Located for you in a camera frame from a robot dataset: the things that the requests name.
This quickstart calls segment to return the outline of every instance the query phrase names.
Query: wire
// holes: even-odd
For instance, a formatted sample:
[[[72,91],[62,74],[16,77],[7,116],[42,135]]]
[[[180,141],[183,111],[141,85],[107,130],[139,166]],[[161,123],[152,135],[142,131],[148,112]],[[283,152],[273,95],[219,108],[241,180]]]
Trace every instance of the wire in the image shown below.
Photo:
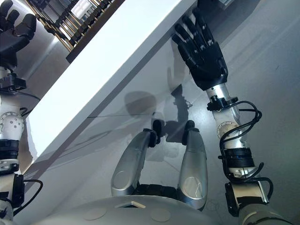
[[[28,111],[28,108],[26,108],[26,107],[21,107],[21,108],[20,108],[20,111],[23,111],[23,112],[21,112],[21,116],[23,116],[23,114],[26,113],[26,112]]]
[[[26,112],[26,113],[23,113],[21,116],[26,116],[26,115],[28,115],[29,113],[31,113],[32,110],[33,110],[33,109],[29,110],[29,111]]]
[[[24,95],[24,96],[28,96],[28,97],[31,97],[31,98],[35,98],[37,99],[38,101],[40,101],[41,99],[35,95],[32,95],[32,94],[28,94],[28,93],[24,93],[24,92],[20,92],[20,91],[15,91],[15,90],[0,90],[0,92],[5,92],[5,93],[9,93],[9,94],[15,94],[15,95]],[[20,110],[24,110],[24,112],[21,113],[21,116],[26,116],[28,115],[29,113],[31,113],[31,110],[27,111],[28,109],[26,107],[22,107],[20,108]]]
[[[35,198],[36,196],[39,194],[39,192],[42,190],[43,188],[43,182],[40,181],[40,180],[24,180],[24,182],[36,182],[36,183],[39,183],[40,186],[37,190],[37,192],[33,195],[33,197],[23,206],[21,206],[20,208],[16,209],[14,211],[14,216],[17,215],[21,210],[23,210],[26,206],[28,206]]]
[[[267,178],[267,177],[255,177],[255,178],[252,178],[251,179],[252,181],[266,181],[269,183],[269,192],[268,192],[268,199],[270,200],[270,198],[272,197],[272,194],[273,194],[273,190],[274,190],[274,185],[273,185],[273,182],[271,181],[270,178]]]
[[[39,97],[37,97],[35,95],[24,93],[24,92],[20,92],[20,91],[15,91],[15,90],[1,90],[1,92],[6,92],[6,93],[11,93],[11,94],[16,94],[16,95],[24,95],[24,96],[35,98],[38,101],[41,100]]]

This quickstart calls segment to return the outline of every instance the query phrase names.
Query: robotic hand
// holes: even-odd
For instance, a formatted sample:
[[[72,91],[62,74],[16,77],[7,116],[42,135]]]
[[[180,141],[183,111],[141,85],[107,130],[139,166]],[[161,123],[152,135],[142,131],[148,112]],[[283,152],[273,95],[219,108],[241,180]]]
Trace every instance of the robotic hand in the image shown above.
[[[17,66],[16,52],[23,49],[33,38],[37,25],[35,16],[27,14],[23,21],[14,27],[19,12],[13,9],[7,16],[12,5],[11,0],[5,0],[0,7],[0,66],[11,72]]]
[[[229,179],[226,183],[226,200],[229,212],[240,217],[240,224],[290,224],[266,205],[273,192],[273,184],[269,178],[259,177],[263,163],[255,167],[251,150],[245,134],[251,130],[262,117],[256,106],[248,101],[239,101],[230,97],[225,86],[227,82],[227,66],[218,43],[205,23],[199,8],[193,9],[196,25],[183,16],[182,21],[193,34],[193,38],[180,25],[175,25],[178,34],[172,39],[189,67],[194,82],[207,92],[210,99],[207,109],[213,112],[217,123],[217,135],[220,138],[223,171]],[[248,104],[251,109],[238,109],[237,105]],[[240,123],[240,111],[254,112],[254,118],[245,124]],[[267,196],[261,181],[270,185]]]
[[[202,90],[207,90],[227,82],[228,71],[219,44],[214,40],[199,8],[195,8],[193,14],[196,17],[197,26],[187,16],[183,16],[182,20],[194,39],[180,24],[175,25],[175,30],[185,41],[177,34],[174,34],[172,39],[178,45],[182,59],[190,69],[196,85]]]

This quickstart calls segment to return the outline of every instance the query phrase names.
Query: gray floor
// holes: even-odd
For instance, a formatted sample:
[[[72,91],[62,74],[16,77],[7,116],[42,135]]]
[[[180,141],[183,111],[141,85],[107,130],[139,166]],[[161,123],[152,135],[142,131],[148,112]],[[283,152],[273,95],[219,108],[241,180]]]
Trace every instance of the gray floor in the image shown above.
[[[300,1],[236,0],[224,12],[210,3],[203,7],[227,62],[231,95],[255,103],[262,111],[248,142],[256,164],[265,163],[262,175],[274,182],[270,205],[300,224]],[[159,82],[149,87],[147,77]],[[163,89],[164,82],[169,89]],[[150,127],[153,112],[168,122],[168,136],[148,150],[140,182],[176,187],[185,149],[174,131],[180,130],[187,117],[184,104],[174,105],[174,96],[180,94],[173,92],[172,96],[171,92],[180,83],[182,96],[192,104],[188,118],[200,129],[208,155],[209,193],[203,213],[224,225],[237,224],[227,212],[227,180],[217,158],[218,138],[214,119],[206,110],[207,96],[194,85],[170,40],[107,110],[88,118],[92,123],[51,162],[41,176],[43,193],[17,216],[17,221],[29,224],[50,212],[109,197],[110,178],[121,154],[134,135]],[[246,114],[244,121],[250,118]],[[34,165],[27,177],[47,160]],[[65,188],[56,189],[57,182]]]

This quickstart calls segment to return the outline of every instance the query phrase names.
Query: black joint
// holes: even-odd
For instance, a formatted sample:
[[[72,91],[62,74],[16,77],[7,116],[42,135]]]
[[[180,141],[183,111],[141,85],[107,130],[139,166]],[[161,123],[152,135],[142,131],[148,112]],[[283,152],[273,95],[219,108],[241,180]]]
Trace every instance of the black joint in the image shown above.
[[[22,90],[26,88],[26,81],[18,78],[15,73],[10,73],[0,79],[0,90]]]
[[[233,192],[233,187],[230,182],[225,184],[225,190],[226,190],[225,196],[227,201],[228,212],[233,217],[238,217],[239,209],[237,207],[234,192]]]
[[[226,101],[225,98],[218,98],[217,95],[212,96],[210,99],[211,102],[207,104],[207,110],[209,111],[218,111],[220,109],[227,108],[238,101],[237,97],[233,97]]]
[[[199,129],[195,128],[195,122],[192,121],[192,120],[188,120],[185,127],[184,127],[184,133],[183,133],[182,140],[181,140],[181,143],[183,145],[187,145],[188,132],[191,131],[191,130],[196,131],[196,132],[200,132]]]
[[[150,132],[150,140],[149,140],[148,147],[151,147],[151,148],[155,147],[156,140],[157,140],[156,132],[154,130],[147,129],[147,128],[144,128],[143,132]]]

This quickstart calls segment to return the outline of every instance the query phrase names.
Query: white table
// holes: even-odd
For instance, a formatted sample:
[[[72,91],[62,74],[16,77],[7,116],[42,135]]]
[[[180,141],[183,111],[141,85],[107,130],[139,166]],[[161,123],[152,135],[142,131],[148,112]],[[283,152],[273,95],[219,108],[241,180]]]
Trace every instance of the white table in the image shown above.
[[[182,82],[180,74],[171,81],[166,75],[162,75],[163,80],[159,80],[161,74],[157,72],[162,68],[157,69],[155,65],[170,65],[177,61],[179,67],[184,68],[176,46],[171,41],[166,41],[173,33],[172,26],[194,4],[195,0],[164,0],[159,4],[149,0],[126,0],[50,88],[26,119],[29,149],[33,156],[33,164],[27,177],[40,178],[45,186],[36,199],[37,203],[21,212],[16,217],[17,222],[30,224],[49,215],[87,178],[88,172],[97,168],[91,167],[91,164],[107,163],[101,159],[93,159],[92,154],[85,158],[83,150],[78,155],[80,160],[75,164],[72,164],[74,156],[69,160],[61,158],[68,154],[66,148],[71,148],[72,152],[72,147],[81,144],[80,136],[74,143],[72,141],[84,129],[91,132],[89,135],[92,136],[96,132],[93,125],[100,120],[105,124],[103,116],[113,114],[116,116],[113,121],[116,127],[131,124],[134,127],[131,128],[134,130],[131,135],[135,135],[135,131],[138,132],[146,120],[138,119],[140,123],[136,122],[134,113],[138,111],[150,117],[149,113],[153,112],[153,107],[159,104],[160,99],[165,98],[165,93],[170,93],[170,89]],[[157,53],[161,48],[167,50]],[[142,73],[142,68],[156,53],[160,54],[156,60],[169,63],[152,60],[150,66],[153,67],[153,74],[150,77]],[[172,69],[163,70],[167,74],[176,68],[174,65]],[[188,74],[188,71],[182,71],[182,74]],[[118,95],[142,83],[144,91],[129,93],[125,95],[125,100],[122,99],[124,96]],[[136,95],[142,95],[153,105],[145,108],[141,106],[141,110],[135,109],[130,104],[135,101]],[[127,100],[128,104],[120,105]],[[88,118],[97,116],[100,117],[95,120]],[[119,141],[126,145],[129,140]],[[120,154],[121,151],[123,149],[107,154]],[[109,167],[109,170],[114,169],[113,165]],[[30,188],[26,199],[35,191],[35,186]]]

